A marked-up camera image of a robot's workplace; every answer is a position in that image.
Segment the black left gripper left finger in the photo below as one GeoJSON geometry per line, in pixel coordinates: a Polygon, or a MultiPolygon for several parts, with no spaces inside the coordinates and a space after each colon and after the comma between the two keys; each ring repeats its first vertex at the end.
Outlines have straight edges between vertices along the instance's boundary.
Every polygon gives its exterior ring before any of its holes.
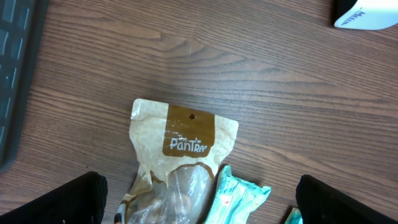
{"type": "Polygon", "coordinates": [[[1,224],[101,224],[107,194],[106,177],[90,171],[1,215],[1,224]]]}

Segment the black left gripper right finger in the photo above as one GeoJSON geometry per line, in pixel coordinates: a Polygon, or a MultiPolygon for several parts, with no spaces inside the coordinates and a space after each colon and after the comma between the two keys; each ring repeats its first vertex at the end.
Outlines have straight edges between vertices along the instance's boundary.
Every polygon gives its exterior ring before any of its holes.
{"type": "Polygon", "coordinates": [[[296,201],[304,224],[397,224],[311,175],[301,176],[296,201]]]}

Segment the teal white carton pack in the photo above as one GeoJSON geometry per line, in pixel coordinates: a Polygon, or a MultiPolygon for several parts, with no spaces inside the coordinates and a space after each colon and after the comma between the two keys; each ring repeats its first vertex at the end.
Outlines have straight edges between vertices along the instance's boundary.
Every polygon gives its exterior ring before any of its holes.
{"type": "Polygon", "coordinates": [[[298,208],[293,208],[285,219],[284,224],[303,224],[303,218],[298,208]]]}

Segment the teal white packet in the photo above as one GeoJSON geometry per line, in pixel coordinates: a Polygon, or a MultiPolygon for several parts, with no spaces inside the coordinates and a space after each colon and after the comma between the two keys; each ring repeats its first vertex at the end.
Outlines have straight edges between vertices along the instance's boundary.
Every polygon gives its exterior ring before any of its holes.
{"type": "Polygon", "coordinates": [[[231,166],[224,166],[204,224],[246,224],[250,213],[267,200],[271,190],[233,176],[231,166]]]}

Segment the brown Pantree snack pouch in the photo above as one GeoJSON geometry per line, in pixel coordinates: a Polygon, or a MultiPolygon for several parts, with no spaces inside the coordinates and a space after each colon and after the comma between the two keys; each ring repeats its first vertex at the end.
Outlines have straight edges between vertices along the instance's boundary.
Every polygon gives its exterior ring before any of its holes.
{"type": "Polygon", "coordinates": [[[139,169],[115,223],[197,223],[239,123],[205,111],[138,98],[129,137],[139,169]]]}

